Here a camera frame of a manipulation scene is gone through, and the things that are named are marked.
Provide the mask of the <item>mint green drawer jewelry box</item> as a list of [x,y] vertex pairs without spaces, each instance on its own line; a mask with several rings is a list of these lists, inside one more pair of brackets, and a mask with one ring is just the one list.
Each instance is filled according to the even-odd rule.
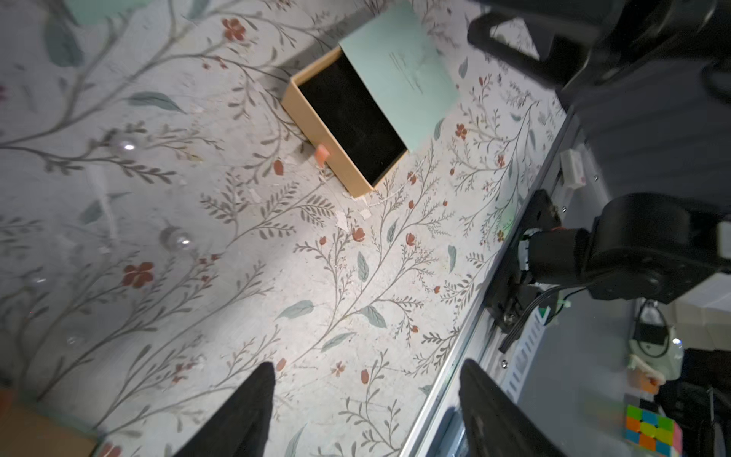
[[11,390],[1,390],[2,456],[91,456],[96,447],[96,439],[34,411]]
[[459,93],[411,3],[399,1],[291,77],[282,106],[355,198],[373,192]]

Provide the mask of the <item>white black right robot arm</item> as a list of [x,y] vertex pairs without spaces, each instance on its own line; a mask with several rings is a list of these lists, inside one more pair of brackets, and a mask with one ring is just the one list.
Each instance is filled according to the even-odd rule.
[[491,1],[469,43],[555,89],[612,199],[529,234],[536,282],[668,304],[730,270],[730,5]]

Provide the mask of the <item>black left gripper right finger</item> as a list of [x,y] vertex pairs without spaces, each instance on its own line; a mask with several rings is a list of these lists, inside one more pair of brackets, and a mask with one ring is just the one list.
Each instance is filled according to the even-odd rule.
[[462,364],[459,398],[471,456],[565,456],[472,359]]

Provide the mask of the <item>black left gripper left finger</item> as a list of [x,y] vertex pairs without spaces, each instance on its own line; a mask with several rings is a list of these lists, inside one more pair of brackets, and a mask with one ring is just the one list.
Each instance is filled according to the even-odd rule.
[[274,365],[262,363],[175,456],[263,456],[274,388]]

